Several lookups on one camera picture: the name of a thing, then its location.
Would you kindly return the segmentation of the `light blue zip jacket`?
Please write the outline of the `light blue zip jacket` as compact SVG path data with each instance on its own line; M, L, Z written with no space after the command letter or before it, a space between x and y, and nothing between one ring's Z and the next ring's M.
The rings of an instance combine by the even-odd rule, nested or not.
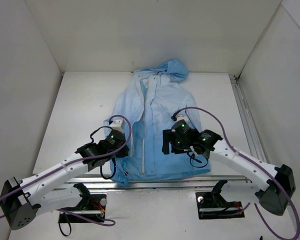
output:
M211 166L203 156L197 156L195 162L185 153L165 155L162 152L163 131L172 127L171 116L177 110L190 107L184 111L190 127L202 130L199 113L193 109L195 99L179 84L188 75L186 66L176 59L134 71L112 111L113 115L129 120L124 132L132 134L129 155L110 164L115 173L113 182L127 186L131 181L184 179L210 172Z

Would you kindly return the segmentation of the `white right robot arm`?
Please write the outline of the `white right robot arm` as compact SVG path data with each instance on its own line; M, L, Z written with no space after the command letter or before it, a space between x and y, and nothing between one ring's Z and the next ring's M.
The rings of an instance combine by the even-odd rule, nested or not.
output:
M252 181L232 184L228 180L220 180L208 193L205 202L222 207L243 198L247 202L260 204L273 215L284 214L288 199L296 190L293 171L289 166L283 164L278 167L233 150L219 134L208 129L199 132L185 120L179 120L172 128L163 130L162 138L162 152L165 155L186 153L208 159L210 154L214 154L217 161Z

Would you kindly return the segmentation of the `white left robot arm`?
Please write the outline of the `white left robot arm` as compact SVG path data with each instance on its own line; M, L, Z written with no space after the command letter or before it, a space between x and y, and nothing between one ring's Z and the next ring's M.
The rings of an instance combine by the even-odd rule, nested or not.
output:
M79 147L69 158L53 167L22 180L11 177L3 184L0 207L11 230L19 230L35 217L54 210L76 207L86 209L90 192L81 183L57 190L65 182L114 161L116 156L127 156L130 135L112 129L99 142L91 141Z

